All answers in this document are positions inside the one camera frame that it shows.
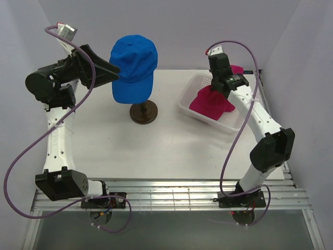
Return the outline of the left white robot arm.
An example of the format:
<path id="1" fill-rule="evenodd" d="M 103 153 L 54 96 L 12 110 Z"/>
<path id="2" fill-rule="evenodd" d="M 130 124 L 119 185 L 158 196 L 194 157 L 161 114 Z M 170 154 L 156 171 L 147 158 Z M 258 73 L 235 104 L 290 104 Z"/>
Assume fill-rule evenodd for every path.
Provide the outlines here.
<path id="1" fill-rule="evenodd" d="M 77 49 L 55 64 L 28 75 L 26 88 L 45 105 L 48 128 L 47 156 L 43 173 L 35 176 L 36 186 L 51 200 L 90 197 L 99 208 L 110 203 L 102 181 L 91 181 L 75 170 L 72 156 L 75 90 L 72 81 L 87 87 L 99 87 L 119 78 L 120 69 L 97 56 L 89 45 L 80 47 L 92 60 L 89 64 Z"/>

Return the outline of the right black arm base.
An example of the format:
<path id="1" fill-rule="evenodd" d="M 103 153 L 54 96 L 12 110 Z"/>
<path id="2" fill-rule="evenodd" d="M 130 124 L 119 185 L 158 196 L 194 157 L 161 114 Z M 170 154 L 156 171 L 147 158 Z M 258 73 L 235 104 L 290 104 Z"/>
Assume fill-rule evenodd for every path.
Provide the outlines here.
<path id="1" fill-rule="evenodd" d="M 262 191 L 256 191 L 251 194 L 245 194 L 237 197 L 226 197 L 221 192 L 218 192 L 217 198 L 213 199 L 214 202 L 218 202 L 220 208 L 236 208 L 236 207 L 266 207 L 266 201 Z"/>

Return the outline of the magenta cap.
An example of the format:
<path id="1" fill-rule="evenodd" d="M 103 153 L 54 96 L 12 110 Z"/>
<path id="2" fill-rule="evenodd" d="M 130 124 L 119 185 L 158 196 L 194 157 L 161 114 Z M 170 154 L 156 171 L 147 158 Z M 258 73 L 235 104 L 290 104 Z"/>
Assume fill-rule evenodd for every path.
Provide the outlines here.
<path id="1" fill-rule="evenodd" d="M 244 71 L 243 67 L 236 66 L 236 65 L 231 65 L 230 67 L 231 67 L 233 74 L 243 74 L 243 71 Z"/>
<path id="2" fill-rule="evenodd" d="M 224 113 L 233 112 L 235 106 L 223 94 L 213 90 L 212 86 L 208 85 L 198 91 L 189 109 L 217 121 Z"/>

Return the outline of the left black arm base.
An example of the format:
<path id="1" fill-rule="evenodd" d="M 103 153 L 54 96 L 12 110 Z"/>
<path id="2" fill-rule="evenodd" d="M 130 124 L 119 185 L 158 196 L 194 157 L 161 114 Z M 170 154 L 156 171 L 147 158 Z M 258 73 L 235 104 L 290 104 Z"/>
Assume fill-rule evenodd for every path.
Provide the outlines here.
<path id="1" fill-rule="evenodd" d="M 117 197 L 90 199 L 88 201 L 82 201 L 80 207 L 82 209 L 107 209 L 110 207 L 119 209 L 125 208 L 126 201 L 124 200 L 124 198 L 127 197 L 127 193 L 110 192 L 109 195 Z"/>

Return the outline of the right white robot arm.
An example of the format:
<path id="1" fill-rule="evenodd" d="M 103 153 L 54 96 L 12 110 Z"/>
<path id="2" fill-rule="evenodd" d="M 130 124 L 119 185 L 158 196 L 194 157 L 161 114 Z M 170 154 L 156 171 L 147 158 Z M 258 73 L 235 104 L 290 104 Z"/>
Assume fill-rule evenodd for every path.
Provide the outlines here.
<path id="1" fill-rule="evenodd" d="M 211 87 L 221 93 L 244 118 L 244 126 L 249 126 L 257 142 L 250 152 L 251 165 L 243 178 L 229 194 L 236 203 L 247 207 L 254 200 L 257 191 L 266 178 L 289 160 L 295 139 L 291 128 L 283 128 L 255 100 L 248 80 L 243 74 L 232 72 L 228 56 L 222 51 L 208 52 Z"/>

